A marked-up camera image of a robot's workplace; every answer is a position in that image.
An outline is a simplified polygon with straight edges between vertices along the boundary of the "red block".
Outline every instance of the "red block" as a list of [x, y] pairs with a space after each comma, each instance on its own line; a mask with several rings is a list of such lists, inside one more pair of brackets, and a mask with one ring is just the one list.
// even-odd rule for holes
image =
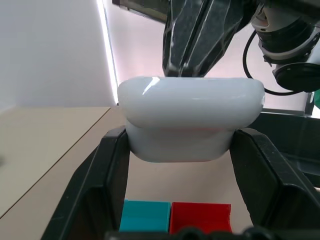
[[231, 204], [173, 202], [171, 205], [171, 234], [184, 227], [196, 227], [209, 234], [216, 231], [232, 232]]

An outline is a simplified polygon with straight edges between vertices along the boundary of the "table surface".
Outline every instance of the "table surface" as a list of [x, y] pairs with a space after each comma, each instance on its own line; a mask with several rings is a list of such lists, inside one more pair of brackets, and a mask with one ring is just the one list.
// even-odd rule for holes
[[[75, 170], [105, 133], [124, 123], [117, 107], [104, 114], [0, 219], [0, 238], [40, 239]], [[252, 225], [229, 153], [211, 162], [161, 164], [145, 162], [131, 154], [126, 198], [231, 204], [232, 230], [238, 233]]]
[[13, 108], [0, 115], [0, 217], [109, 107]]

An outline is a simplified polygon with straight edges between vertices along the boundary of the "cyan block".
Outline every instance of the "cyan block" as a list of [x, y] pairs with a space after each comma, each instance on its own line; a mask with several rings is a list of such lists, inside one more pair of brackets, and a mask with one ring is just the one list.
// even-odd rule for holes
[[170, 202], [125, 200], [120, 232], [168, 232]]

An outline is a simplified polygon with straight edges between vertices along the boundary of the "white wall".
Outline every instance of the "white wall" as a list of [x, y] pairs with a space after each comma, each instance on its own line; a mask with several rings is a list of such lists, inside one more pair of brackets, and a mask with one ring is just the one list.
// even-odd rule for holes
[[0, 2], [0, 110], [115, 104], [97, 1]]
[[[162, 39], [164, 24], [136, 15], [104, 0], [116, 74], [119, 82], [135, 76], [163, 76]], [[245, 45], [253, 32], [249, 25], [235, 35], [225, 56], [206, 77], [246, 77], [242, 67]], [[258, 38], [248, 53], [248, 67], [252, 76], [270, 90], [287, 92], [277, 85], [270, 66], [264, 62]], [[304, 111], [306, 93], [294, 96], [266, 95], [265, 108]]]

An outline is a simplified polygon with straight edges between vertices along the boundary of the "black wire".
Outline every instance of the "black wire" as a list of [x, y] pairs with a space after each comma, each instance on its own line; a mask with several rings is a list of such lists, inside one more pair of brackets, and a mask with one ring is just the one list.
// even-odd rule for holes
[[[245, 72], [245, 75], [247, 76], [247, 78], [249, 79], [253, 79], [253, 77], [251, 76], [249, 70], [248, 70], [248, 65], [247, 65], [247, 56], [248, 56], [248, 51], [250, 48], [250, 45], [252, 43], [252, 41], [254, 40], [255, 36], [256, 36], [257, 32], [254, 31], [252, 33], [252, 35], [250, 36], [248, 42], [246, 43], [246, 46], [244, 48], [244, 52], [243, 52], [243, 58], [242, 58], [242, 65], [243, 65], [243, 70]], [[291, 92], [276, 92], [276, 91], [271, 91], [269, 89], [264, 88], [264, 91], [267, 94], [271, 94], [271, 95], [276, 95], [276, 96], [290, 96], [290, 95], [294, 95], [294, 94], [299, 94], [301, 93], [301, 91], [291, 91]]]

